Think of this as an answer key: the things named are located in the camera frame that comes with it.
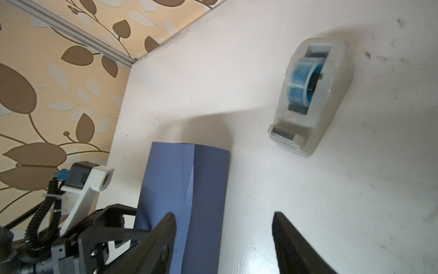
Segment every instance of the tape dispenser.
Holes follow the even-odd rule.
[[[290,59],[269,137],[296,154],[312,155],[352,79],[345,40],[302,42]]]

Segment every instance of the folded blue paper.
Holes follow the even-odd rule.
[[[152,143],[134,228],[153,229],[175,214],[170,274],[217,273],[229,161],[224,149]]]

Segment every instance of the wallpaper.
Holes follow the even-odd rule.
[[[33,0],[133,59],[223,0]]]
[[[82,160],[106,164],[130,69],[2,0],[0,41],[0,225],[6,225],[42,201],[55,171]]]

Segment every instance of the tape roll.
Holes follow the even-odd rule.
[[[313,94],[307,92],[309,81],[314,72],[321,72],[325,59],[322,57],[303,57],[298,60],[290,76],[289,102],[302,107],[309,107]]]

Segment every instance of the white tabletop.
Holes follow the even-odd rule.
[[[438,1],[228,0],[131,70],[98,208],[137,206],[152,141],[228,149],[219,273],[278,273],[282,211],[340,274],[438,272]],[[309,37],[353,49],[350,89],[315,153],[269,139]]]

